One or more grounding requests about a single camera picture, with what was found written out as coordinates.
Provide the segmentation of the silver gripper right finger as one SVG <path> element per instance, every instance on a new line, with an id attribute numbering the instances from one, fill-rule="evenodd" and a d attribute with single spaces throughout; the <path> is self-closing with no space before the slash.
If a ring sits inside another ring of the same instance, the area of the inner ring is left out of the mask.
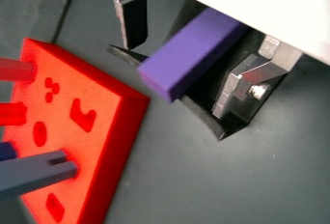
<path id="1" fill-rule="evenodd" d="M 250 54 L 227 74 L 212 115 L 222 120 L 234 114 L 248 123 L 280 77 L 291 71 L 302 55 L 299 49 L 266 36 L 258 53 Z"/>

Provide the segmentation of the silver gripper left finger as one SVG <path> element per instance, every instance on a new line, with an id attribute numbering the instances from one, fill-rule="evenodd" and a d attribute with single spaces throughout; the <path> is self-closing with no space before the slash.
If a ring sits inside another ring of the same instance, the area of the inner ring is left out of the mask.
<path id="1" fill-rule="evenodd" d="M 113 0 L 125 49 L 140 46 L 148 36 L 147 0 Z"/>

